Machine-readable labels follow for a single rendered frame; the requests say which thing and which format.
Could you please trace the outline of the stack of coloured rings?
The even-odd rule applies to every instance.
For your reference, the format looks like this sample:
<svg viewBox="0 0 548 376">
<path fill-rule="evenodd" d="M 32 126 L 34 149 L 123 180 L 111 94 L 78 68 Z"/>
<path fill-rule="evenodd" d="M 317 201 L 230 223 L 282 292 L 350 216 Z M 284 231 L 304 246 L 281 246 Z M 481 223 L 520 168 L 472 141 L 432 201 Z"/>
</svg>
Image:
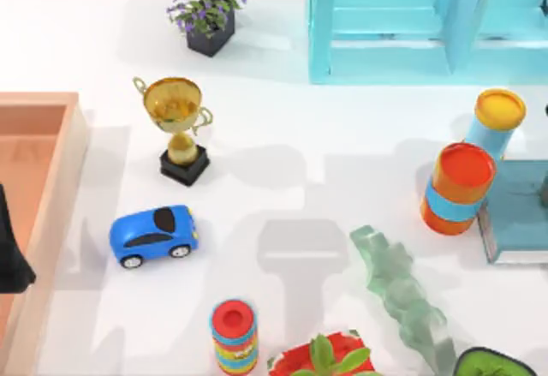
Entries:
<svg viewBox="0 0 548 376">
<path fill-rule="evenodd" d="M 210 328 L 217 364 L 229 376 L 247 376 L 259 356 L 256 315 L 252 307 L 239 299 L 215 306 Z"/>
</svg>

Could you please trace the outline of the blue book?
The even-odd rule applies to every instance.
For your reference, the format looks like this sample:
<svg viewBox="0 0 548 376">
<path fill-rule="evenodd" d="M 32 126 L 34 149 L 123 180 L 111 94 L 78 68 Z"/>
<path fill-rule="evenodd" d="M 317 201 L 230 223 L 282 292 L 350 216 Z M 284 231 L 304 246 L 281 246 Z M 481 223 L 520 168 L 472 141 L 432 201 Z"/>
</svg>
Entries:
<svg viewBox="0 0 548 376">
<path fill-rule="evenodd" d="M 548 265 L 548 159 L 499 162 L 478 225 L 489 263 Z"/>
</svg>

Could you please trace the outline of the pale green egg tray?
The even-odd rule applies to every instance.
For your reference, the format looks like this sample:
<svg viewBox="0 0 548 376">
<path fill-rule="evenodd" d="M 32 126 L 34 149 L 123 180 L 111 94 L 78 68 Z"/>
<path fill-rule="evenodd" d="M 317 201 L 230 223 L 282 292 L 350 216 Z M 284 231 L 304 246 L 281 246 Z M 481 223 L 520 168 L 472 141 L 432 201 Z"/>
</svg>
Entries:
<svg viewBox="0 0 548 376">
<path fill-rule="evenodd" d="M 367 268 L 367 288 L 382 300 L 399 337 L 416 351 L 435 376 L 452 376 L 456 349 L 444 313 L 426 298 L 413 275 L 414 259 L 400 242 L 389 242 L 370 225 L 350 233 Z"/>
</svg>

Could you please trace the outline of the gold trophy on black base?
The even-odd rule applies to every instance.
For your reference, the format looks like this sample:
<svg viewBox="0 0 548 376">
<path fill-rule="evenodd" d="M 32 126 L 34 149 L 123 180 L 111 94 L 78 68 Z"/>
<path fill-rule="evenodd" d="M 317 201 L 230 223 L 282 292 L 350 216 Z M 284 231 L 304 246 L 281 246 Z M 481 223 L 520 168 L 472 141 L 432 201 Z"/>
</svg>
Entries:
<svg viewBox="0 0 548 376">
<path fill-rule="evenodd" d="M 213 114 L 202 105 L 202 92 L 193 81 L 166 77 L 147 85 L 134 77 L 143 106 L 152 122 L 170 135 L 166 150 L 159 158 L 163 175 L 192 186 L 210 163 L 206 149 L 196 144 L 193 135 L 213 122 Z"/>
</svg>

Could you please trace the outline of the purple flowers in black pot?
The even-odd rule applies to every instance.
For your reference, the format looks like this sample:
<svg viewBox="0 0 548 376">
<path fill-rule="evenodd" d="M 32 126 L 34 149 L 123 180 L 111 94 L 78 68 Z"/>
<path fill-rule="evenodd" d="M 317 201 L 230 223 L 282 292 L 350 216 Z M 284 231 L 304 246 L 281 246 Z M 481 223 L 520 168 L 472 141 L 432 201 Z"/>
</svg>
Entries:
<svg viewBox="0 0 548 376">
<path fill-rule="evenodd" d="M 235 33 L 235 12 L 247 0 L 173 0 L 170 21 L 187 39 L 188 48 L 214 57 Z"/>
</svg>

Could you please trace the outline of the blue toy car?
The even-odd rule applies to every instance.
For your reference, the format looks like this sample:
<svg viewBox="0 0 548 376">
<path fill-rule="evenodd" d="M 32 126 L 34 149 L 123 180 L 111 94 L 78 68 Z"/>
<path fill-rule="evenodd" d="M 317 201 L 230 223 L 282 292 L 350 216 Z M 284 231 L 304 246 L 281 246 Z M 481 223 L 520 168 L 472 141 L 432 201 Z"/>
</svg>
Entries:
<svg viewBox="0 0 548 376">
<path fill-rule="evenodd" d="M 109 233 L 117 262 L 135 269 L 148 260 L 184 258 L 199 247 L 194 216 L 185 205 L 163 206 L 120 217 Z"/>
</svg>

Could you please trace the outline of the light blue rack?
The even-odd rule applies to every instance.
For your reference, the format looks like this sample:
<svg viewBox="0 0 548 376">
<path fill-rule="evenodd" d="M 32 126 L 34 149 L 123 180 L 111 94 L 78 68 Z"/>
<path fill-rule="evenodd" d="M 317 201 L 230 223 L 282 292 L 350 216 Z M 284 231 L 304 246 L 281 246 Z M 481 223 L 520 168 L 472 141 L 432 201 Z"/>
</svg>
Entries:
<svg viewBox="0 0 548 376">
<path fill-rule="evenodd" d="M 308 73 L 340 85 L 548 85 L 548 0 L 307 0 Z"/>
</svg>

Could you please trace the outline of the orange can with blue band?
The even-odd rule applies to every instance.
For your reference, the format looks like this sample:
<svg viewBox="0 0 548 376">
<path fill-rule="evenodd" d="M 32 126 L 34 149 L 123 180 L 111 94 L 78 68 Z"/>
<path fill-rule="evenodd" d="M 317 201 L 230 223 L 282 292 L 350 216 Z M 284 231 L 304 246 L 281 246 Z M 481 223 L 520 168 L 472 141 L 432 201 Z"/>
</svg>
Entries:
<svg viewBox="0 0 548 376">
<path fill-rule="evenodd" d="M 425 224 L 447 236 L 467 231 L 496 173 L 496 162 L 482 148 L 467 142 L 447 145 L 438 155 L 420 205 Z"/>
</svg>

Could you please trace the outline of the green plant in black pot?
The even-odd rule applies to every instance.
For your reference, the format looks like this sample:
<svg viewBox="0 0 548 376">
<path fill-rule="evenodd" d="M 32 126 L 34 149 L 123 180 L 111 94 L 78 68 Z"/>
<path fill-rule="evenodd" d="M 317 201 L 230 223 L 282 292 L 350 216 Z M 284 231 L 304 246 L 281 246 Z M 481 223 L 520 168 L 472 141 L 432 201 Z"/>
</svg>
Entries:
<svg viewBox="0 0 548 376">
<path fill-rule="evenodd" d="M 484 347 L 465 350 L 452 376 L 538 376 L 526 363 Z"/>
</svg>

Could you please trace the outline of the shallow salmon-coloured box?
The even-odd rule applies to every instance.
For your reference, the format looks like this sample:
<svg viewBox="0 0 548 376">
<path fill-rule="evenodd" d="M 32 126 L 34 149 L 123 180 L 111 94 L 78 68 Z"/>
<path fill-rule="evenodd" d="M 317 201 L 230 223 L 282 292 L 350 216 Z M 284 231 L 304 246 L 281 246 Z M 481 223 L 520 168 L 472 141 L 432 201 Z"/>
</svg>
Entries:
<svg viewBox="0 0 548 376">
<path fill-rule="evenodd" d="M 24 292 L 0 295 L 0 376 L 36 372 L 88 135 L 77 93 L 0 92 L 0 184 L 37 276 Z"/>
</svg>

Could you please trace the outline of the light blue can yellow lid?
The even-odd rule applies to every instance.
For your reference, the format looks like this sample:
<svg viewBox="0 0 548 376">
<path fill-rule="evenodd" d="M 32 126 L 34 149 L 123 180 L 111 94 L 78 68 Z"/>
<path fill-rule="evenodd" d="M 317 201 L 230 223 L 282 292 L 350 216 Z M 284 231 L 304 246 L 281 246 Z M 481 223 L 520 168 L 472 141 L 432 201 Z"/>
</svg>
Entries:
<svg viewBox="0 0 548 376">
<path fill-rule="evenodd" d="M 526 114 L 527 107 L 517 94 L 500 88 L 486 89 L 476 99 L 474 118 L 463 141 L 500 161 Z"/>
</svg>

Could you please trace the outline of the green plant in red pot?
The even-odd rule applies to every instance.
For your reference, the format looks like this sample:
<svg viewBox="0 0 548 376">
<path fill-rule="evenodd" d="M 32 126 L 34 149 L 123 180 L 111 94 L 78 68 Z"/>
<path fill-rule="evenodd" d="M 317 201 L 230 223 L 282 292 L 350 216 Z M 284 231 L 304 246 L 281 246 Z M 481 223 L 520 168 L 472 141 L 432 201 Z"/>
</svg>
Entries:
<svg viewBox="0 0 548 376">
<path fill-rule="evenodd" d="M 267 369 L 269 376 L 382 376 L 374 369 L 370 353 L 356 330 L 318 334 L 270 358 Z"/>
</svg>

